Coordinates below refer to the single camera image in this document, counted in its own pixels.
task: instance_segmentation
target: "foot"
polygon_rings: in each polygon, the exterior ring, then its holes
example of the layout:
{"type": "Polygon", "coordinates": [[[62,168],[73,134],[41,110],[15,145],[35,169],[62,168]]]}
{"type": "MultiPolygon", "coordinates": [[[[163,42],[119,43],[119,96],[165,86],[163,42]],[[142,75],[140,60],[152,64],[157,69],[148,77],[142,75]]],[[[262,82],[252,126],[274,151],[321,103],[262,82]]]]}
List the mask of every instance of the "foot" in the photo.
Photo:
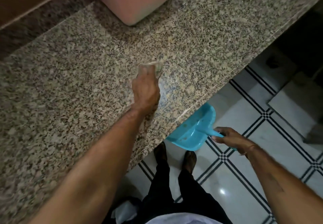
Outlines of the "foot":
{"type": "Polygon", "coordinates": [[[164,142],[160,143],[155,149],[154,149],[154,155],[157,161],[157,164],[161,160],[167,161],[167,154],[166,154],[166,145],[164,142]]]}
{"type": "Polygon", "coordinates": [[[186,169],[190,174],[192,174],[193,169],[196,165],[196,154],[193,151],[186,151],[184,155],[184,161],[182,165],[182,169],[186,169]]]}

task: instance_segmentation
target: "white shirt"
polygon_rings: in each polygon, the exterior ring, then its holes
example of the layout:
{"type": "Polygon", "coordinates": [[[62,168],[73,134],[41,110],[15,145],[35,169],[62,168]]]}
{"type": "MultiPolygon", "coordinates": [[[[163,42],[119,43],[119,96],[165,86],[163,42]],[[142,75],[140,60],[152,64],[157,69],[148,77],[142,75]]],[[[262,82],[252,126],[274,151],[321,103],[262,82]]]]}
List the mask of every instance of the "white shirt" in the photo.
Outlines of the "white shirt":
{"type": "Polygon", "coordinates": [[[173,213],[157,216],[146,224],[222,224],[216,220],[192,213],[173,213]]]}

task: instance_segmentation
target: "granite countertop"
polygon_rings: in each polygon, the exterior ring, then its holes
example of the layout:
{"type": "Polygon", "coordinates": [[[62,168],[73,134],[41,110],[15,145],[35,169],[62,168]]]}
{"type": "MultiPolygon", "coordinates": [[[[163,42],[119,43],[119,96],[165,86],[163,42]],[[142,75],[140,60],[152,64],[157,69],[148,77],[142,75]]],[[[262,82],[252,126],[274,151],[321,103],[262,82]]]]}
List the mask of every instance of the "granite countertop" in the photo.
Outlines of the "granite countertop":
{"type": "Polygon", "coordinates": [[[0,63],[1,219],[27,219],[164,62],[129,169],[318,0],[169,0],[136,27],[95,1],[0,63]]]}

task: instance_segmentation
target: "black pants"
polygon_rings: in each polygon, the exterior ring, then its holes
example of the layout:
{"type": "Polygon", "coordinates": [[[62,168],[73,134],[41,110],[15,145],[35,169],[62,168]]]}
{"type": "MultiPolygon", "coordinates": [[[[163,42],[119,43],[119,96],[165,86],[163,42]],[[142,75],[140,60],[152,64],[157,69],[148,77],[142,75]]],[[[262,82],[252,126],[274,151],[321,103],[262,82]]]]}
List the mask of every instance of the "black pants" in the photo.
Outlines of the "black pants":
{"type": "Polygon", "coordinates": [[[203,215],[223,224],[232,224],[220,204],[204,191],[187,170],[182,170],[178,177],[183,202],[174,203],[169,188],[168,163],[162,161],[156,169],[149,193],[143,199],[142,207],[134,220],[135,224],[144,224],[160,215],[183,212],[203,215]]]}

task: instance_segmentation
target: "blue dustpan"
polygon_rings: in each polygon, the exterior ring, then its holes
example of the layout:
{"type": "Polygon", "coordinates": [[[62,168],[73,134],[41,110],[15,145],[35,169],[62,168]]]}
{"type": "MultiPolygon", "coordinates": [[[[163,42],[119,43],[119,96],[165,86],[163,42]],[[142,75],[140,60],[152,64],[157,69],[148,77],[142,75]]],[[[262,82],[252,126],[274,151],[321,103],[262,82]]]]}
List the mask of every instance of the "blue dustpan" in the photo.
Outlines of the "blue dustpan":
{"type": "Polygon", "coordinates": [[[205,103],[176,128],[166,140],[185,150],[196,151],[203,145],[208,135],[223,137],[211,129],[215,119],[216,111],[211,105],[205,103]]]}

